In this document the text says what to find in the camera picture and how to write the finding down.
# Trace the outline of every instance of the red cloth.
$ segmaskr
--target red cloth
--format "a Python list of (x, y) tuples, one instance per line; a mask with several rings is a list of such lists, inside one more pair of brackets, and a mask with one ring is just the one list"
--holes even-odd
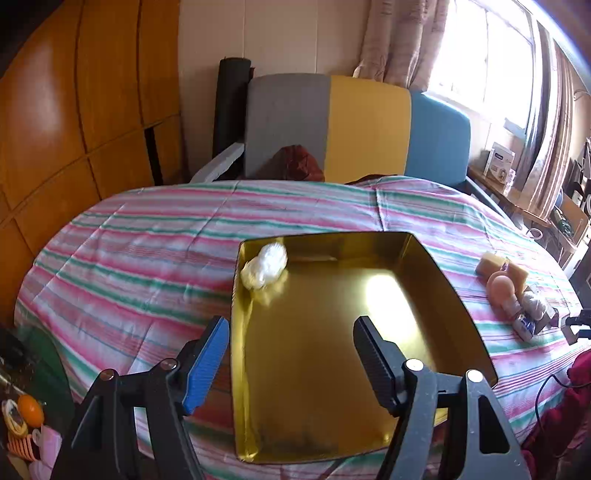
[(279, 149), (271, 162), (283, 165), (281, 180), (324, 181), (324, 172), (318, 162), (301, 145)]
[[(572, 385), (590, 382), (591, 351), (581, 353), (566, 374)], [(560, 404), (541, 416), (540, 421), (545, 436), (542, 435), (539, 425), (536, 425), (521, 449), (533, 480), (543, 476), (556, 464), (557, 460), (550, 451), (555, 455), (561, 455), (566, 450), (578, 432), (589, 404), (591, 404), (591, 386), (568, 388)]]

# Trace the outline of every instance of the yellow cushion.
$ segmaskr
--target yellow cushion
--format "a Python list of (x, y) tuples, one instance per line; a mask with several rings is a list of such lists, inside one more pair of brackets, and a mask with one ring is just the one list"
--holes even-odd
[(326, 181), (403, 174), (410, 139), (410, 93), (373, 80), (330, 78)]

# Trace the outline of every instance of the metal tray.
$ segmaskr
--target metal tray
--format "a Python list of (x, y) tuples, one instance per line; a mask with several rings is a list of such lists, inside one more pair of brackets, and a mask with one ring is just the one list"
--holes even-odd
[[(239, 272), (267, 243), (287, 268), (249, 291)], [(240, 245), (232, 297), (236, 452), (246, 462), (293, 463), (389, 444), (396, 419), (379, 406), (353, 345), (369, 315), (407, 358), (431, 369), (497, 376), (472, 319), (416, 237), (405, 232), (318, 233)], [(446, 417), (438, 410), (436, 423)]]

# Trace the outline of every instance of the bed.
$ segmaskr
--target bed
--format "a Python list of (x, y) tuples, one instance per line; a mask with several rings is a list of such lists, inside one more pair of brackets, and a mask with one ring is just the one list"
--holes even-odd
[[(564, 377), (589, 344), (569, 346), (553, 328), (521, 342), (491, 310), (474, 273), (478, 259), (492, 250), (524, 266), (560, 316), (577, 315), (581, 305), (542, 247), (474, 198), (427, 180), (219, 181), (116, 195), (73, 219), (42, 250), (23, 281), (15, 322), (51, 336), (80, 401), (104, 368), (145, 371), (199, 337), (213, 315), (230, 318), (244, 239), (336, 231), (408, 231), (424, 244), (472, 316), (499, 377), (495, 393), (523, 441), (535, 425), (541, 382), (551, 373)], [(549, 384), (541, 409), (556, 405), (560, 394)], [(242, 463), (234, 454), (231, 404), (226, 358), (205, 405), (188, 421), (211, 478), (372, 479), (379, 469), (383, 451), (299, 465)], [(150, 454), (141, 411), (137, 430)]]

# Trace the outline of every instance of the orange fruit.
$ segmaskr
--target orange fruit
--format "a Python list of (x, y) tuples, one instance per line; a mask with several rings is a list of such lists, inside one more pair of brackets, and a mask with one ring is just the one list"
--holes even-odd
[(22, 419), (26, 421), (30, 427), (38, 429), (43, 425), (45, 420), (43, 409), (32, 396), (21, 395), (18, 397), (17, 407)]

